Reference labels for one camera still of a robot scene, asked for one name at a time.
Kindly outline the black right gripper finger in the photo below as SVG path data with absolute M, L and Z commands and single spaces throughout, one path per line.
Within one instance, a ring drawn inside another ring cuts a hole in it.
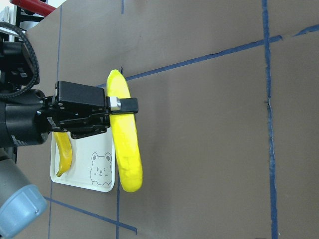
M 139 111 L 138 99 L 106 97 L 106 108 L 111 115 L 137 114 Z

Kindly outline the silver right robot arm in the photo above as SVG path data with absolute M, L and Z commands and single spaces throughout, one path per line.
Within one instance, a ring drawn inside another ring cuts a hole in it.
M 81 139 L 105 133 L 110 118 L 138 112 L 138 101 L 119 93 L 58 81 L 47 97 L 29 86 L 0 95 L 0 234 L 11 239 L 46 210 L 47 203 L 7 148 L 40 145 L 51 132 Z

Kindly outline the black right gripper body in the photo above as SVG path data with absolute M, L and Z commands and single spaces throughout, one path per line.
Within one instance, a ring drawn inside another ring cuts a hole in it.
M 105 92 L 98 87 L 58 81 L 53 96 L 29 90 L 0 101 L 2 147 L 43 144 L 51 132 L 69 132 L 80 139 L 109 127 Z

